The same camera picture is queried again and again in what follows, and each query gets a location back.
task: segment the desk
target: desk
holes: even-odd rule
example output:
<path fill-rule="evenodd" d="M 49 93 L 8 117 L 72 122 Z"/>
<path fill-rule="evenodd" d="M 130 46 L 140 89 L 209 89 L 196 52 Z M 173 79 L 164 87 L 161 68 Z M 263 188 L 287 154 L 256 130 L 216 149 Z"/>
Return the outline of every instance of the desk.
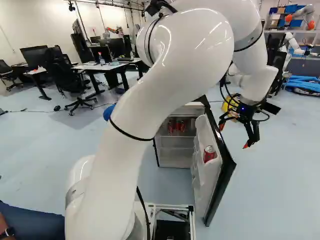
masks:
<path fill-rule="evenodd" d="M 28 66 L 27 63 L 20 63 L 11 66 L 13 70 L 13 74 L 17 76 L 21 82 L 25 83 L 33 83 L 30 77 L 24 75 L 25 72 L 32 70 L 31 67 Z"/>
<path fill-rule="evenodd" d="M 128 65 L 135 65 L 138 68 L 138 72 L 139 72 L 139 79 L 142 78 L 143 72 L 142 72 L 142 60 L 140 59 L 140 57 L 135 57 L 133 59 L 133 61 L 119 61 L 119 63 L 121 64 L 128 64 Z"/>
<path fill-rule="evenodd" d="M 34 81 L 36 87 L 39 89 L 39 92 L 41 93 L 41 96 L 39 96 L 40 99 L 50 101 L 51 98 L 46 95 L 44 89 L 40 85 L 40 74 L 43 74 L 46 72 L 47 72 L 47 70 L 45 68 L 39 67 L 37 70 L 28 71 L 28 72 L 24 73 L 23 75 L 31 78 Z"/>
<path fill-rule="evenodd" d="M 94 73 L 104 73 L 104 76 L 105 76 L 106 80 L 108 81 L 109 87 L 111 89 L 122 84 L 122 82 L 123 82 L 124 89 L 127 91 L 129 89 L 129 85 L 128 85 L 128 80 L 126 77 L 126 66 L 128 66 L 128 65 L 129 65 L 128 63 L 120 63 L 115 66 L 110 66 L 110 65 L 101 66 L 100 64 L 93 65 L 93 66 L 92 65 L 79 65 L 79 66 L 73 67 L 72 69 L 85 70 L 89 74 L 90 80 L 91 80 L 93 88 L 95 90 L 95 93 L 87 96 L 86 98 L 92 98 L 92 97 L 99 95 L 105 91 L 105 90 L 99 89 L 99 86 L 98 86 L 98 83 L 95 79 Z M 117 74 L 121 74 L 122 82 L 118 81 Z"/>

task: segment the blue bin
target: blue bin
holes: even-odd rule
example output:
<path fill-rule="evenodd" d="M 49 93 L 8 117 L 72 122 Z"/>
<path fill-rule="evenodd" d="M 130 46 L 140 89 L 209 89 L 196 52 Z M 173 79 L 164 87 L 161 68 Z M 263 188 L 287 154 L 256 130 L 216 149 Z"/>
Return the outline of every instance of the blue bin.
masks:
<path fill-rule="evenodd" d="M 290 27 L 301 27 L 303 20 L 295 19 L 290 22 Z"/>
<path fill-rule="evenodd" d="M 303 9 L 305 6 L 306 6 L 306 5 L 298 5 L 298 6 L 296 6 L 296 10 L 298 11 L 298 10 L 300 10 L 300 9 Z"/>
<path fill-rule="evenodd" d="M 284 19 L 280 19 L 278 21 L 278 27 L 284 27 L 285 26 L 286 21 Z"/>
<path fill-rule="evenodd" d="M 298 4 L 286 6 L 284 12 L 286 14 L 293 14 L 298 10 L 297 7 L 298 7 Z"/>
<path fill-rule="evenodd" d="M 269 14 L 276 14 L 278 12 L 278 8 L 277 7 L 271 7 Z"/>

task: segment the keyboard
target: keyboard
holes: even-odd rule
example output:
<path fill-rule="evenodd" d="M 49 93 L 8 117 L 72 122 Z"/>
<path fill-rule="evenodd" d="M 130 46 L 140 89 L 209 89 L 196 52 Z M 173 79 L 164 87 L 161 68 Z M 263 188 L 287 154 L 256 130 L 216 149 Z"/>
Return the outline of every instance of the keyboard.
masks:
<path fill-rule="evenodd" d="M 134 59 L 131 58 L 117 58 L 119 62 L 133 62 Z"/>

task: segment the black monitor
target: black monitor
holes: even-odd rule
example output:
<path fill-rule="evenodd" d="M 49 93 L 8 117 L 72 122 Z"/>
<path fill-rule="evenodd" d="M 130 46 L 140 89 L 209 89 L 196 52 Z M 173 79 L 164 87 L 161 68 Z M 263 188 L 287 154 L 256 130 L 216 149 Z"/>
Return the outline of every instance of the black monitor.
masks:
<path fill-rule="evenodd" d="M 91 36 L 91 37 L 90 37 L 90 41 L 91 41 L 91 43 L 93 43 L 93 44 L 98 44 L 100 39 L 101 39 L 100 36 Z"/>
<path fill-rule="evenodd" d="M 90 46 L 89 48 L 93 53 L 94 61 L 96 63 L 99 63 L 99 53 L 101 53 L 101 56 L 103 57 L 106 63 L 112 61 L 109 48 L 107 46 Z"/>
<path fill-rule="evenodd" d="M 48 46 L 33 46 L 20 48 L 20 51 L 28 64 L 32 69 L 37 69 L 38 66 L 43 66 L 45 60 L 45 53 Z"/>
<path fill-rule="evenodd" d="M 122 38 L 108 39 L 108 46 L 113 58 L 118 58 L 121 55 L 126 55 L 125 43 Z"/>

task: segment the cable on floor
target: cable on floor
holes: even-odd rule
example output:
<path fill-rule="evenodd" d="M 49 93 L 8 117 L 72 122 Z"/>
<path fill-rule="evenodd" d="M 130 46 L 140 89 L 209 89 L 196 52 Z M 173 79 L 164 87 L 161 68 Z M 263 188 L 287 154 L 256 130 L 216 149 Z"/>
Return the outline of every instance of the cable on floor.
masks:
<path fill-rule="evenodd" d="M 97 108 L 100 108 L 102 106 L 106 106 L 106 105 L 113 105 L 114 103 L 105 103 L 105 104 L 102 104 L 102 105 L 99 105 L 99 106 L 94 106 L 93 109 L 97 109 Z M 59 109 L 59 110 L 52 110 L 52 111 L 33 111 L 33 110 L 29 110 L 28 111 L 28 108 L 24 108 L 22 110 L 19 110 L 19 111 L 8 111 L 8 113 L 54 113 L 54 112 L 61 112 L 61 111 L 65 111 L 64 109 Z"/>

